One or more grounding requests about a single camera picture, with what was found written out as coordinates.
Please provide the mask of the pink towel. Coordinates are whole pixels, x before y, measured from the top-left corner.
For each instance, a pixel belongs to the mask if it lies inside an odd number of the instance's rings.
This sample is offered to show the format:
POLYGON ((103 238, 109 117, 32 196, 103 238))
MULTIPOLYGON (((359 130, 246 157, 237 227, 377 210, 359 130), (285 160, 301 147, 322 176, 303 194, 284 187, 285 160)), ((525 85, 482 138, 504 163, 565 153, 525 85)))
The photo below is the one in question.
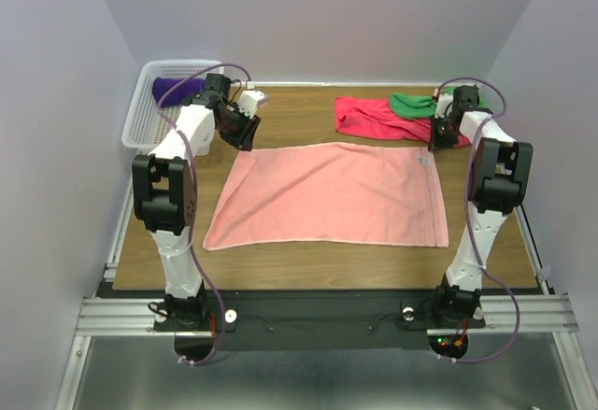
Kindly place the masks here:
POLYGON ((239 153, 204 248, 317 241, 447 247, 433 154, 340 142, 239 153))

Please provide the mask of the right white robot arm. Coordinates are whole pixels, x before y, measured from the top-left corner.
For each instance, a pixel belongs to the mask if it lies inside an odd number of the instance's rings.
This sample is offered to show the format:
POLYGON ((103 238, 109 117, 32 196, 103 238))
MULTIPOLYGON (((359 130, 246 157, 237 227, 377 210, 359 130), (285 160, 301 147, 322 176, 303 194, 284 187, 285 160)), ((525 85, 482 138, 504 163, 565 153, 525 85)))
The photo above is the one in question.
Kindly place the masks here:
POLYGON ((465 227, 455 257, 434 291, 430 315, 441 326, 483 319, 481 291, 488 258, 508 216, 525 197, 534 148, 506 133, 480 102, 475 82, 434 90, 428 149, 471 144, 464 186, 465 227))

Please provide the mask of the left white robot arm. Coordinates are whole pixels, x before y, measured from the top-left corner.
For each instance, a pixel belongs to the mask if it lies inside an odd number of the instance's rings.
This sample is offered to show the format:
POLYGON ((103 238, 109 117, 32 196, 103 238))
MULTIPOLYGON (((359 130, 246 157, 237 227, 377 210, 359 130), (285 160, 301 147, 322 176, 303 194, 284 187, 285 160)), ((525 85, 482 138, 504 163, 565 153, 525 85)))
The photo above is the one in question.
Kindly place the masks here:
POLYGON ((164 269, 164 300, 149 307, 160 324, 196 330, 211 319, 205 279, 192 248, 198 206, 194 161, 208 154, 216 134, 250 151, 261 122, 258 110, 267 101, 251 85, 233 100, 231 85, 224 75, 207 75, 204 89, 185 97, 178 117, 166 121, 170 129, 163 141, 132 162, 135 217, 156 244, 164 269))

